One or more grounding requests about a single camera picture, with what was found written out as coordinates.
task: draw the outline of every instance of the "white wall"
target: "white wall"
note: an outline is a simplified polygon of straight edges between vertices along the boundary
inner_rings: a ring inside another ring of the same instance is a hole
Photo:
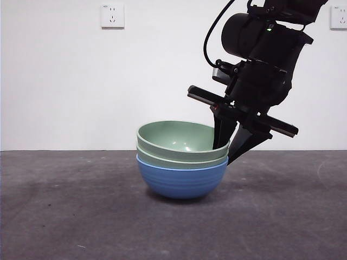
[[[100,0],[2,0],[2,150],[127,150],[136,130],[157,120],[213,125],[190,85],[222,94],[202,44],[227,0],[124,0],[125,30],[101,30]],[[294,89],[270,115],[300,128],[274,133],[260,149],[347,149],[347,31],[329,30],[330,0],[315,39],[298,62]],[[213,34],[209,54],[237,62],[220,42],[226,19],[245,12],[238,0]]]

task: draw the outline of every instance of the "wall socket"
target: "wall socket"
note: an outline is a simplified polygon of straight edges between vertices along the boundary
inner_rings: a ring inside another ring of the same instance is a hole
[[[124,4],[104,4],[100,8],[101,28],[124,28]]]
[[[331,7],[331,29],[347,29],[347,5],[337,5]]]

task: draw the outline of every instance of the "blue bowl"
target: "blue bowl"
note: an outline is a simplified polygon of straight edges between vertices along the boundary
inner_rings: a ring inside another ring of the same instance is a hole
[[[136,156],[142,178],[156,193],[173,199],[194,199],[214,190],[222,181],[228,159],[222,164],[180,170],[147,164]]]

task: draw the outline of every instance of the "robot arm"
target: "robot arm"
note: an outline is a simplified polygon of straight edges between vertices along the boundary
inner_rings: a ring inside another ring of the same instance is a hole
[[[214,149],[228,143],[229,164],[262,142],[272,139],[270,131],[294,137],[299,130],[267,115],[272,106],[282,103],[292,88],[296,62],[304,45],[313,39],[277,21],[306,25],[313,23],[328,0],[266,0],[264,6],[248,1],[248,13],[236,14],[225,24],[222,45],[229,54],[245,59],[238,64],[207,55],[207,40],[214,26],[231,6],[230,1],[211,27],[204,45],[208,63],[214,67],[213,80],[227,86],[221,97],[191,86],[188,96],[210,105],[215,120]]]

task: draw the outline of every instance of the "bowl rim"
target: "bowl rim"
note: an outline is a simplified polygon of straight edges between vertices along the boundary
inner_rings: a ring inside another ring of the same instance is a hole
[[[148,164],[144,161],[142,161],[139,157],[138,154],[136,154],[136,159],[139,163],[143,164],[143,165],[146,165],[148,167],[151,167],[151,168],[156,168],[156,169],[159,169],[159,170],[169,170],[169,171],[176,171],[176,172],[196,172],[196,171],[204,171],[204,170],[212,170],[212,169],[215,169],[215,168],[219,168],[221,166],[223,166],[224,164],[227,164],[228,163],[228,160],[229,158],[227,157],[226,160],[224,162],[222,162],[221,164],[218,164],[218,165],[215,165],[215,166],[210,166],[210,167],[206,167],[206,168],[198,168],[198,169],[174,169],[174,168],[165,168],[165,167],[160,167],[160,166],[155,166],[155,165],[151,165],[151,164]]]
[[[164,122],[189,123],[189,124],[205,126],[205,127],[212,128],[212,129],[213,129],[213,127],[204,125],[204,124],[202,124],[202,123],[195,123],[195,122],[190,122],[190,121],[176,121],[176,120],[156,121],[156,122],[152,122],[152,123],[147,123],[146,125],[143,125],[143,126],[139,127],[139,128],[137,129],[137,138],[140,139],[142,142],[144,142],[144,143],[150,145],[150,146],[153,146],[153,147],[156,147],[156,148],[159,148],[159,149],[163,149],[163,150],[167,150],[167,151],[171,151],[171,152],[183,153],[183,154],[214,153],[214,152],[219,152],[219,151],[221,151],[221,150],[224,150],[225,148],[229,147],[229,145],[230,145],[230,140],[229,140],[229,142],[228,142],[226,145],[224,145],[224,146],[221,147],[221,148],[215,149],[215,150],[212,149],[212,150],[206,150],[206,151],[180,151],[180,150],[170,149],[170,148],[167,148],[167,147],[165,147],[165,146],[160,146],[160,145],[153,144],[153,143],[147,141],[146,139],[144,139],[144,138],[140,135],[140,133],[139,133],[140,129],[143,128],[143,127],[145,127],[145,126],[148,126],[148,125],[151,125],[151,124],[157,124],[157,123],[164,123]]]
[[[174,163],[174,164],[179,164],[179,165],[180,164],[186,164],[186,165],[210,164],[210,163],[214,163],[216,161],[220,161],[224,157],[228,157],[228,153],[229,153],[229,151],[227,151],[226,154],[224,154],[222,157],[219,157],[219,158],[214,159],[214,160],[209,160],[209,161],[174,161],[174,160],[169,160],[169,159],[165,159],[165,158],[161,158],[161,157],[157,157],[155,155],[152,155],[152,154],[148,153],[147,151],[144,151],[142,148],[140,148],[138,146],[138,144],[136,144],[136,148],[148,157],[154,158],[154,159],[159,160],[159,161],[164,161],[167,163]]]

